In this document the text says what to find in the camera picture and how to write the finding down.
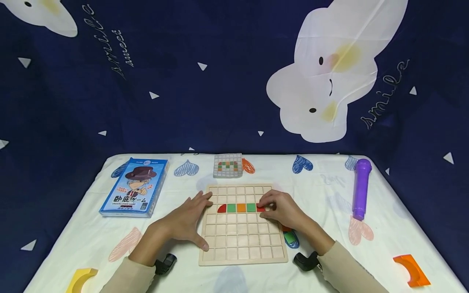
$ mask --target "purple toy microphone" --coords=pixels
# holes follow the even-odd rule
[[[367,159],[360,159],[355,165],[356,182],[353,199],[353,217],[363,221],[366,213],[366,197],[368,194],[368,177],[371,172],[371,163]]]

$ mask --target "hand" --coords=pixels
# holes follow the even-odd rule
[[[208,200],[211,196],[211,192],[203,194],[202,191],[199,191],[193,199],[189,197],[179,208],[170,212],[158,222],[169,228],[170,238],[189,240],[207,251],[209,248],[207,242],[197,234],[197,222],[205,207],[213,204]]]
[[[277,220],[282,225],[298,231],[309,218],[288,193],[272,189],[261,197],[257,206],[264,207],[270,204],[273,204],[272,210],[262,212],[261,218]]]

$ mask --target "wooden puzzle board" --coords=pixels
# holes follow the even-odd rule
[[[202,237],[209,244],[200,250],[199,265],[236,265],[288,262],[282,226],[261,218],[256,203],[271,184],[210,185],[213,206],[202,220]]]

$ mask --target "person's left hand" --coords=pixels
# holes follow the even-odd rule
[[[204,238],[197,234],[197,222],[204,208],[213,205],[208,199],[212,193],[203,194],[199,191],[194,198],[188,198],[177,209],[170,212],[164,218],[158,220],[160,225],[169,228],[169,237],[176,240],[189,240],[204,251],[208,250],[208,244]]]

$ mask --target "person's right hand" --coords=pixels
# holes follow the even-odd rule
[[[257,206],[265,207],[270,204],[273,204],[272,209],[262,212],[261,218],[277,220],[282,225],[298,231],[304,222],[310,219],[288,193],[272,189],[261,197]]]

